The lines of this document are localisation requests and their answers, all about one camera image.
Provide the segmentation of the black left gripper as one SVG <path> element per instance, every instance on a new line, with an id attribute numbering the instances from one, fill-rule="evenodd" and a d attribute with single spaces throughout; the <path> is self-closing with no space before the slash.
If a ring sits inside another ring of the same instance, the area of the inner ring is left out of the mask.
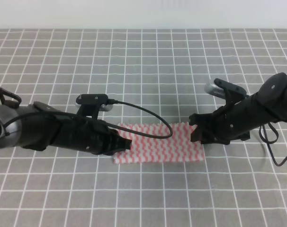
<path id="1" fill-rule="evenodd" d="M 51 146 L 105 156 L 131 149 L 132 140 L 101 123 L 63 115 L 54 116 L 54 120 L 59 124 L 59 129 Z"/>

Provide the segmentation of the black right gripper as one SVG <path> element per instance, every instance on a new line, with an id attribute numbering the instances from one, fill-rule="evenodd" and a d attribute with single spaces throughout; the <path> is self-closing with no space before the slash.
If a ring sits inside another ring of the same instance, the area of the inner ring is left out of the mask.
<path id="1" fill-rule="evenodd" d="M 229 114 L 232 113 L 233 107 L 233 104 L 228 104 L 212 113 L 194 113 L 189 116 L 191 126 L 200 126 L 193 130 L 190 141 L 202 144 L 229 145 L 232 140 L 248 140 L 250 132 L 240 132 L 236 129 L 236 123 L 232 123 Z"/>

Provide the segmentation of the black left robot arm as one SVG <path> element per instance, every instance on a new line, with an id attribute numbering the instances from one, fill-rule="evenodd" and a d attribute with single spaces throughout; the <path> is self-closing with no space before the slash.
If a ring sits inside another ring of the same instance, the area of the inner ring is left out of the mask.
<path id="1" fill-rule="evenodd" d="M 21 101 L 21 97 L 0 87 L 0 149 L 44 151 L 52 146 L 112 156 L 131 148 L 131 140 L 98 119 L 99 112 L 108 104 L 105 94 L 79 95 L 76 114 L 38 101 L 22 106 Z"/>

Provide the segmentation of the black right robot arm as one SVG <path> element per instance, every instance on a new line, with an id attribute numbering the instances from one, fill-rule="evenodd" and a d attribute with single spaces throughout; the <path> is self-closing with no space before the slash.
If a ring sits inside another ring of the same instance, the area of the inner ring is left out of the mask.
<path id="1" fill-rule="evenodd" d="M 287 122 L 287 74 L 283 72 L 271 76 L 252 95 L 222 79 L 207 83 L 204 90 L 225 100 L 225 105 L 212 113 L 189 117 L 189 124 L 196 126 L 191 142 L 228 145 L 232 140 L 250 139 L 251 130 L 262 125 Z"/>

